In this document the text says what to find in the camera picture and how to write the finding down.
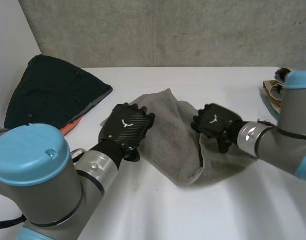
white logo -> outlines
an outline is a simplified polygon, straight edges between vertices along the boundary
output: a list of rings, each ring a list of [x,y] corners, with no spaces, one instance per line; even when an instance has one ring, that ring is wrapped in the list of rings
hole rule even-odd
[[[214,120],[213,120],[213,121],[210,121],[209,123],[210,123],[210,124],[213,124],[213,123],[216,122],[216,121],[217,121],[217,116],[214,115]]]
[[[127,128],[127,127],[131,127],[133,124],[126,124],[125,122],[124,122],[124,120],[122,120],[122,124],[124,125],[124,128]]]

table surface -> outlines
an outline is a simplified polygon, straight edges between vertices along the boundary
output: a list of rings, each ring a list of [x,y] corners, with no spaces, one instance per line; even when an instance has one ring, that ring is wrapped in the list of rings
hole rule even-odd
[[[167,88],[200,109],[217,103],[246,121],[276,122],[259,94],[274,67],[87,68],[113,92],[66,136],[71,150],[91,148],[100,123],[116,104]],[[0,220],[20,215],[0,196]],[[15,239],[20,225],[0,230]],[[306,182],[259,160],[220,183],[177,187],[142,159],[122,162],[112,187],[84,228],[81,240],[306,240]]]

robotic hand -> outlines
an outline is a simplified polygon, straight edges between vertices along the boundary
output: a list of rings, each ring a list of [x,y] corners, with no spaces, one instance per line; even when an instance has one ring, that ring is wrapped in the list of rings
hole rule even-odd
[[[237,114],[219,105],[205,105],[203,110],[198,111],[198,116],[194,116],[191,127],[209,138],[217,139],[220,153],[227,153],[232,145],[232,140],[228,137],[228,130],[232,124],[242,122]]]
[[[112,141],[122,150],[124,160],[139,161],[137,147],[155,120],[153,113],[146,115],[146,112],[145,107],[138,109],[136,104],[118,104],[99,133],[99,144],[102,141]]]
[[[217,139],[219,151],[231,144],[242,151],[306,181],[306,71],[280,69],[275,79],[286,83],[278,126],[245,122],[216,104],[206,105],[191,127]]]

black cable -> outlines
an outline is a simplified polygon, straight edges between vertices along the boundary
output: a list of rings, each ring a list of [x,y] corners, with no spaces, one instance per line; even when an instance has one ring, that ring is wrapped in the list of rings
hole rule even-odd
[[[73,163],[77,163],[79,161],[79,159],[82,158],[83,155],[84,155],[84,152],[79,154],[77,157],[73,158]]]
[[[24,215],[14,220],[0,221],[0,229],[7,229],[26,221]]]

wrist of robotic hand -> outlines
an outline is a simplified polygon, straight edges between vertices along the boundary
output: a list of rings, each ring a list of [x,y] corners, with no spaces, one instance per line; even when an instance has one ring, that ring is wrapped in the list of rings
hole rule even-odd
[[[217,139],[218,150],[224,154],[234,143],[234,126],[240,124],[243,122],[239,115],[212,103],[205,105],[204,109],[198,111],[198,116],[194,116],[191,127],[199,134]]]
[[[147,109],[138,109],[137,105],[118,104],[106,120],[99,133],[98,141],[111,142],[119,146],[123,159],[138,162],[140,159],[137,147],[153,126],[155,115],[147,115]]]

